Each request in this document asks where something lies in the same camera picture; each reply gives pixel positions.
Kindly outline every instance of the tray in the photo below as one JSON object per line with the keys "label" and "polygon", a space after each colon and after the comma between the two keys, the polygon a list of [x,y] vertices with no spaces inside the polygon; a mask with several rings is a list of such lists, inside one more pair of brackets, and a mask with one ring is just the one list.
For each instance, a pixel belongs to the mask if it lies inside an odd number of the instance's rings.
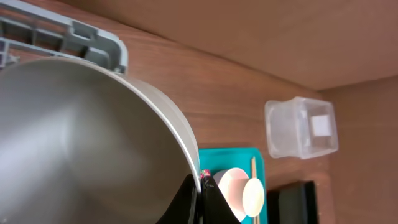
{"label": "tray", "polygon": [[[256,157],[257,178],[261,180],[264,189],[266,189],[264,160],[259,150],[255,147],[200,149],[200,169],[208,169],[211,171],[211,174],[215,174],[221,170],[238,167],[251,177],[251,159],[253,156]],[[253,219],[246,217],[242,223],[252,224]],[[265,202],[260,213],[260,224],[267,223],[267,203]]]}

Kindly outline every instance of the transparent box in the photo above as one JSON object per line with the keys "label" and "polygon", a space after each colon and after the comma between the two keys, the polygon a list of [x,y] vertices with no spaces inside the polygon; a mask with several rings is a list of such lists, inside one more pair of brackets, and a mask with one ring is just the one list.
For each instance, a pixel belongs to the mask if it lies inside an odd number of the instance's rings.
{"label": "transparent box", "polygon": [[266,103],[268,151],[271,157],[309,159],[338,150],[333,105],[295,97]]}

